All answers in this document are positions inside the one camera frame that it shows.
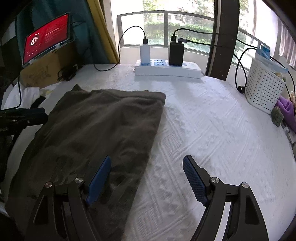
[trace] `silver screw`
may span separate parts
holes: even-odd
[[[220,181],[219,178],[217,178],[217,177],[212,177],[211,180],[213,183],[218,183]]]
[[[243,188],[248,188],[248,187],[249,187],[249,184],[247,184],[247,183],[242,183],[242,187],[243,187]]]
[[[47,182],[47,183],[45,183],[45,187],[46,188],[50,188],[52,186],[52,182]]]
[[[78,177],[75,179],[75,182],[76,183],[81,183],[83,181],[83,178],[82,177]]]

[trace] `cardboard box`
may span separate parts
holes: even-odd
[[[58,82],[58,72],[67,65],[78,62],[78,53],[74,42],[67,43],[35,60],[20,72],[25,87],[40,87]]]

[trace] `white basket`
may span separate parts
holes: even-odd
[[[253,59],[246,86],[246,98],[251,105],[270,114],[284,86],[282,79]]]

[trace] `white tablecloth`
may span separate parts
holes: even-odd
[[[84,66],[62,82],[41,104],[47,113],[76,83],[85,90],[161,91],[167,99],[150,159],[139,185],[125,230],[127,240],[190,240],[204,212],[182,169],[185,155],[224,183],[247,182],[276,241],[295,215],[296,163],[283,129],[266,113],[248,104],[227,82],[210,77],[199,81],[147,77],[138,80],[131,65],[108,72]],[[21,157],[40,126],[28,127],[9,157],[1,191],[9,185]],[[230,204],[216,240],[221,240]]]

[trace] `power strip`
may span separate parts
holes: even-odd
[[[172,66],[165,59],[151,59],[150,64],[141,64],[138,59],[135,64],[135,75],[177,76],[200,79],[202,70],[192,62],[183,62],[182,66]]]

